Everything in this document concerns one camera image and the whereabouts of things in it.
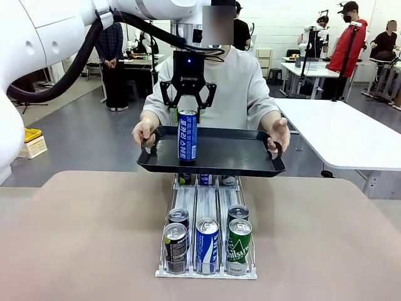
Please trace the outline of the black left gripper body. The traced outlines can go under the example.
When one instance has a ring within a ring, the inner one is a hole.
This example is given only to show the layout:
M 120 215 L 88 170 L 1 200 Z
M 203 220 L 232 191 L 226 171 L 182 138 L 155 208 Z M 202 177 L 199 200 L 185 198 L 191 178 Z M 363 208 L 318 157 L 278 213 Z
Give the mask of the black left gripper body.
M 198 52 L 173 52 L 172 85 L 180 95 L 196 96 L 205 86 L 204 56 Z

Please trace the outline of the person's right hand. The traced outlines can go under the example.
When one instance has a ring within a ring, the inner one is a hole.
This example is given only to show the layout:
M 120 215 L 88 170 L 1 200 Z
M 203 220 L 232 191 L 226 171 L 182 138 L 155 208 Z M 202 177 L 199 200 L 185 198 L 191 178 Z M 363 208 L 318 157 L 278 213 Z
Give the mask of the person's right hand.
M 135 142 L 141 146 L 151 148 L 155 144 L 154 130 L 159 126 L 159 121 L 149 118 L 142 119 L 132 130 Z

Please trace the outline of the person's left hand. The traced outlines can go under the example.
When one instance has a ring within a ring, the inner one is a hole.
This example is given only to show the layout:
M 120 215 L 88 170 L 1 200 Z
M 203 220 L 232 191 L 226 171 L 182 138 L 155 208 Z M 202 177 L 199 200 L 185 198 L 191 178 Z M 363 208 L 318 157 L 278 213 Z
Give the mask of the person's left hand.
M 270 136 L 270 138 L 268 138 L 268 149 L 274 153 L 277 153 L 277 142 L 281 145 L 282 152 L 285 152 L 289 146 L 291 137 L 287 119 L 282 117 L 276 120 L 268 133 Z

